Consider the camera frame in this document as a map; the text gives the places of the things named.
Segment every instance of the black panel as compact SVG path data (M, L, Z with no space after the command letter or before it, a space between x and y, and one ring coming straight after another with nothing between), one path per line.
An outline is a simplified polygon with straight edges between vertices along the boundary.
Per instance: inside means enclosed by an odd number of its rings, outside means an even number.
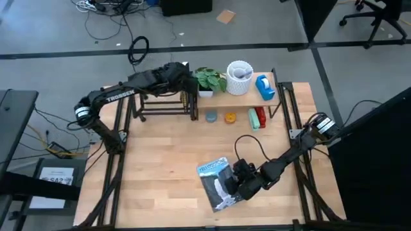
M0 90L0 180L27 125L38 93L34 90Z
M213 0L160 0L164 16L206 13L213 9Z
M411 88L348 126L330 147L349 221L409 224L410 130Z
M314 40L337 0L296 0L308 42Z

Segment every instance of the wooden shelf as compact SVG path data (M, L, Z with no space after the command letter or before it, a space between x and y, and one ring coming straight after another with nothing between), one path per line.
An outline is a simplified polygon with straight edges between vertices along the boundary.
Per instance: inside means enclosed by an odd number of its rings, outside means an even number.
M228 92L216 93L211 98L198 98L198 108L219 108L219 107L264 107L277 106L279 103L277 92L274 98L265 101L256 87L256 79L258 76L264 74L270 81L270 86L275 89L275 76L273 73L254 73L249 91L241 96L233 96Z

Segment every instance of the gray floor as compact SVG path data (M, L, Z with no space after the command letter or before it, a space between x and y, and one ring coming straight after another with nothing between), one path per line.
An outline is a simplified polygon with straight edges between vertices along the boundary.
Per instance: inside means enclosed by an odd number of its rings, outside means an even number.
M0 9L5 2L6 0L0 0ZM228 25L216 21L216 16L224 9L237 13ZM152 8L145 11L145 18L138 14L128 17L134 36L147 36L150 47L306 42L293 1L280 4L274 0L214 0L214 10L210 13L168 18L177 34L177 39L171 44L171 24L158 14L159 10ZM352 3L336 6L315 40L366 40L372 30L368 19L351 19L344 28L339 27L340 18L349 13L355 13ZM15 0L10 10L2 15L0 54L128 48L130 34L126 28L122 28L118 36L95 44L95 40L84 29L86 16L86 13L77 11L68 0ZM97 37L110 35L118 29L108 18L93 13L87 25ZM383 24L381 27L384 31L378 32L377 39L389 39L388 34L394 36L392 39L400 38L390 26ZM411 26L403 24L403 27L411 33ZM357 101L374 99L384 102L411 85L408 71L410 51L409 45L375 46L370 50L362 47L319 49L343 121ZM170 58L169 53L149 54L137 70L158 67L169 62ZM188 61L192 69L209 66L224 71L233 60L246 60L257 71L269 71L275 67L280 81L310 82L318 111L332 115L310 50L294 53L289 53L286 49L195 51L173 53L172 59L178 62ZM126 55L0 60L1 89L37 90L40 92L37 100L39 109L70 120L74 119L73 106L82 96L101 86L126 80L129 74L132 74L132 68ZM371 103L359 106L350 122L373 107L375 105ZM61 128L66 125L62 121L51 120ZM37 114L32 115L30 124L41 132L49 130L50 139L67 148L77 145L74 138L55 130ZM81 140L81 146L87 144L87 136L83 132L76 132L76 135ZM41 148L30 137L24 136L21 142ZM35 154L38 153L19 146L15 157ZM33 161L34 159L15 161L10 167L20 167ZM27 175L32 171L32 167L19 170ZM19 204L14 203L12 208L18 209ZM24 230L68 228L72 221L72 216L30 216ZM11 230L12 225L12 221L6 222L1 230Z

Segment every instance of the potted plant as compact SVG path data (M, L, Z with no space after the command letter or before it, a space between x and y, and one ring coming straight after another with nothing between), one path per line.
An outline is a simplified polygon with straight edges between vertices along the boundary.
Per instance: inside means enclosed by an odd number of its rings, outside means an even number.
M213 92L225 92L227 80L222 78L224 74L214 69L200 67L195 71L194 77L198 81L198 94L203 98L210 98Z

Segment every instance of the black table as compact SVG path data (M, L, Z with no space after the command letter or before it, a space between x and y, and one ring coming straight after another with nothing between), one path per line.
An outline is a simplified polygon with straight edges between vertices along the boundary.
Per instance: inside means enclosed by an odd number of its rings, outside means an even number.
M11 173L7 167L39 95L34 90L0 90L0 227L12 200L28 196L77 200L80 188Z
M34 90L0 90L0 182L34 109L39 95ZM0 224L12 202L9 194L0 195Z

